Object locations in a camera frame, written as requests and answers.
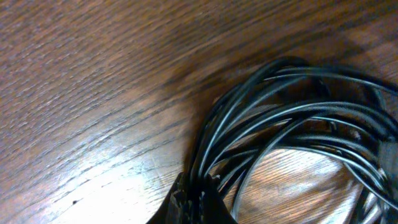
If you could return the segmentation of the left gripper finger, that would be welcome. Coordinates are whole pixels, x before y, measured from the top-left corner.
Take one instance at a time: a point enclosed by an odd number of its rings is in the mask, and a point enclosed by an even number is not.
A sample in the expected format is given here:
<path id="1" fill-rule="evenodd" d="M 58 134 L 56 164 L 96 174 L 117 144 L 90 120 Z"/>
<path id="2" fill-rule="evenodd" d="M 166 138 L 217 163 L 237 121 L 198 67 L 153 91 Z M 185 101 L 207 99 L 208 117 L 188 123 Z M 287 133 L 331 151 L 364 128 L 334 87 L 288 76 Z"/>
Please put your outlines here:
<path id="1" fill-rule="evenodd" d="M 237 221 L 210 176 L 190 187 L 187 174 L 181 172 L 147 224 L 237 224 Z"/>

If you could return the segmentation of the black usb cable long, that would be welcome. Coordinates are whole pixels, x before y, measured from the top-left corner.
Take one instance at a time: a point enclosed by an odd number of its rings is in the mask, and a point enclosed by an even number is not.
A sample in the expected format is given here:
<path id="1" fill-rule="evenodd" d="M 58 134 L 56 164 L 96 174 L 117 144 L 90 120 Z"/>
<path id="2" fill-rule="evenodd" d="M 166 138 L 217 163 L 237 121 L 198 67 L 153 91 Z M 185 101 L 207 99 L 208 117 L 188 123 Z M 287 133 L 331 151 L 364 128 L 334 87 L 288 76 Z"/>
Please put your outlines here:
<path id="1" fill-rule="evenodd" d="M 397 86 L 346 67 L 314 67 L 298 57 L 273 60 L 212 107 L 186 174 L 190 187 L 210 176 L 237 221 L 257 165 L 278 149 L 336 159 L 364 189 L 351 223 L 397 220 L 397 120 L 383 93 Z M 368 205 L 370 195 L 374 206 Z"/>

